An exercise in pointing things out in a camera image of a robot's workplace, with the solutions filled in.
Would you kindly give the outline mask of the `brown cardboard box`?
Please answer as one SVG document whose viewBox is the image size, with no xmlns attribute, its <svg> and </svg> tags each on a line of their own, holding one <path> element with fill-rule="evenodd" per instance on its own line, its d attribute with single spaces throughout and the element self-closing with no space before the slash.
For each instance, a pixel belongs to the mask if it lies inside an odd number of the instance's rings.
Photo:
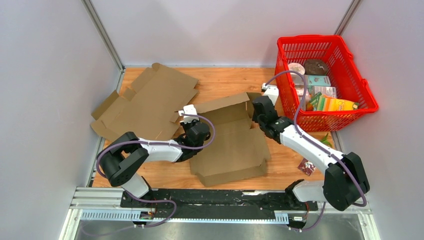
<svg viewBox="0 0 424 240">
<path fill-rule="evenodd" d="M 254 126 L 253 100 L 258 92 L 241 92 L 194 105 L 211 121 L 215 139 L 189 159 L 190 173 L 205 188 L 264 176 L 271 153 L 264 133 Z"/>
</svg>

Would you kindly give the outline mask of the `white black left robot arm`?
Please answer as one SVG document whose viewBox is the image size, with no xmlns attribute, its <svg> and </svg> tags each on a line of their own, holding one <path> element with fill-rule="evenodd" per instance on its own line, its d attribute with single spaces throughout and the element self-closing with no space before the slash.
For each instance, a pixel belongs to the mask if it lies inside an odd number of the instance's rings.
<svg viewBox="0 0 424 240">
<path fill-rule="evenodd" d="M 144 163 L 189 160 L 202 151 L 211 137 L 210 127 L 204 122 L 195 119 L 181 125 L 184 133 L 168 141 L 138 138 L 132 131 L 124 133 L 97 155 L 97 171 L 112 187 L 126 190 L 140 207 L 148 207 L 153 194 L 138 169 Z"/>
</svg>

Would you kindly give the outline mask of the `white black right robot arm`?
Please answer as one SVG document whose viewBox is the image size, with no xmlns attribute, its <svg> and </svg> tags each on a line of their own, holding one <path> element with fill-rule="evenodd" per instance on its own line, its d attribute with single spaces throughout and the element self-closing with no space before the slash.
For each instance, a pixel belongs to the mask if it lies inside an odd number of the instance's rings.
<svg viewBox="0 0 424 240">
<path fill-rule="evenodd" d="M 279 116 L 266 95 L 255 98 L 252 104 L 252 120 L 268 138 L 294 150 L 324 175 L 323 180 L 300 179 L 289 185 L 285 189 L 285 203 L 289 208 L 296 210 L 312 201 L 327 202 L 338 211 L 351 205 L 366 206 L 365 194 L 369 192 L 370 184 L 356 153 L 342 153 L 311 137 L 290 118 Z"/>
</svg>

